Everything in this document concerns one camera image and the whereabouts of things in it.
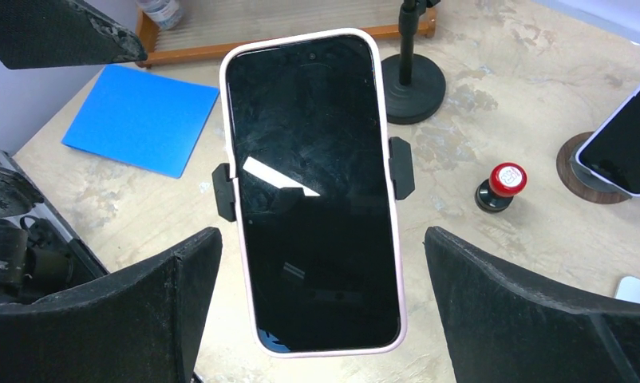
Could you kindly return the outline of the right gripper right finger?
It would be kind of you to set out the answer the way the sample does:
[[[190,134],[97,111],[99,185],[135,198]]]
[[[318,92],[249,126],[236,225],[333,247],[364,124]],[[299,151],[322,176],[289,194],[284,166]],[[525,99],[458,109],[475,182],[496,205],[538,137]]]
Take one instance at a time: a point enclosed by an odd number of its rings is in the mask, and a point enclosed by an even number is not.
[[[640,304],[546,278],[442,227],[425,254],[459,382],[640,382]]]

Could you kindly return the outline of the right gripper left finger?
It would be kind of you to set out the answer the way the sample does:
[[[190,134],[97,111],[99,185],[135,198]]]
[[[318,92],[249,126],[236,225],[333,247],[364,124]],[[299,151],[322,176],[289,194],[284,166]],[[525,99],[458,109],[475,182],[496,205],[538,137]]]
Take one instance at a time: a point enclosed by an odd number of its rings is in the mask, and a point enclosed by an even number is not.
[[[0,382],[188,382],[219,271],[207,227],[29,305],[0,305]]]

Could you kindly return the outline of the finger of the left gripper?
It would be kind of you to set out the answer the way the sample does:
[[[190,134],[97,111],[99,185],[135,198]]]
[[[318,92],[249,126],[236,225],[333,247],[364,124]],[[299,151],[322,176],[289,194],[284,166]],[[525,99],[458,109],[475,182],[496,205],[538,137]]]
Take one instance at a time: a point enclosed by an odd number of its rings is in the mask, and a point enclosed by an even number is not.
[[[0,62],[8,69],[147,58],[138,36],[85,1],[0,1]]]

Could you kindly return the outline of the black phone stand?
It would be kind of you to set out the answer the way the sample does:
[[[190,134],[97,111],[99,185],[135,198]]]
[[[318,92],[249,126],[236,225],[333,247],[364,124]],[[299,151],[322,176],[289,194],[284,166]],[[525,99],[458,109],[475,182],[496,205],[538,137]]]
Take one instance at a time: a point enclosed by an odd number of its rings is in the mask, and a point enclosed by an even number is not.
[[[400,53],[381,62],[387,120],[392,124],[422,122],[443,103],[446,80],[442,70],[431,59],[414,53],[420,16],[434,10],[437,4],[437,1],[404,1],[401,5]]]
[[[393,184],[394,199],[404,200],[415,190],[411,145],[400,137],[389,138],[389,173]],[[230,177],[230,165],[219,164],[211,174],[217,212],[228,222],[235,222],[234,180]]]

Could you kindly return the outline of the pink case phone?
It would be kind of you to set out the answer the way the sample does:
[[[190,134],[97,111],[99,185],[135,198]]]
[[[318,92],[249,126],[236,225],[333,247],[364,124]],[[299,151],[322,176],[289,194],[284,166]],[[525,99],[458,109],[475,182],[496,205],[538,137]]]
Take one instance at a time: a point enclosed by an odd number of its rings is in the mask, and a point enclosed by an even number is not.
[[[381,59],[360,30],[219,69],[251,331],[273,357],[387,353],[407,329]],[[289,353],[266,350],[257,327]]]

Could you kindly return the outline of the light blue case phone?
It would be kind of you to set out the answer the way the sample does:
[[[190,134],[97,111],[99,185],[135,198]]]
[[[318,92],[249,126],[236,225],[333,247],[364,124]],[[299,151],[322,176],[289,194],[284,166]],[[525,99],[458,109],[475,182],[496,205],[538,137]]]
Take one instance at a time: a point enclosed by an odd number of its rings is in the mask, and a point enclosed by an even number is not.
[[[263,347],[271,351],[272,353],[289,353],[290,349],[287,345],[278,339],[273,333],[262,328],[257,327],[257,337],[260,340]]]

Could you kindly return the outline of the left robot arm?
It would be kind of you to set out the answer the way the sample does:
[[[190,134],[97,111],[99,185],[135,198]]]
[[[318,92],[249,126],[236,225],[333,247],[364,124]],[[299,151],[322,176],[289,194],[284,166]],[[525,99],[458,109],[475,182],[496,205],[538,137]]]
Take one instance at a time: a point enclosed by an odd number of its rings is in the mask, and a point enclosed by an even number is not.
[[[0,61],[8,69],[143,61],[141,40],[85,1],[0,1]],[[24,175],[0,167],[0,304],[66,286],[73,264],[64,251],[38,250],[9,219],[44,203]]]

